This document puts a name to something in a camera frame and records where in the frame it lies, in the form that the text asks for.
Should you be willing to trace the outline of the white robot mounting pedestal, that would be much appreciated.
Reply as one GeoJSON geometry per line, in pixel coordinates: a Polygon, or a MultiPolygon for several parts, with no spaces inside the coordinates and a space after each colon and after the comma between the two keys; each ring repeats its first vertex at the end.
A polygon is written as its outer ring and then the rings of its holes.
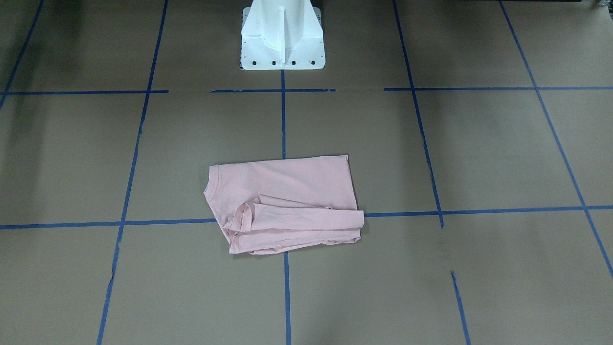
{"type": "Polygon", "coordinates": [[[244,70],[313,70],[326,65],[320,8],[310,0],[254,0],[242,11],[244,70]]]}

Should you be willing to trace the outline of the pink Snoopy t-shirt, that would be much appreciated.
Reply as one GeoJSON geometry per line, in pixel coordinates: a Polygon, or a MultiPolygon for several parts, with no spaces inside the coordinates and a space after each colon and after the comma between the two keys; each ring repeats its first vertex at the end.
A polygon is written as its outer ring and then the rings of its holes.
{"type": "Polygon", "coordinates": [[[204,195],[230,254],[361,240],[348,155],[212,165],[204,195]]]}

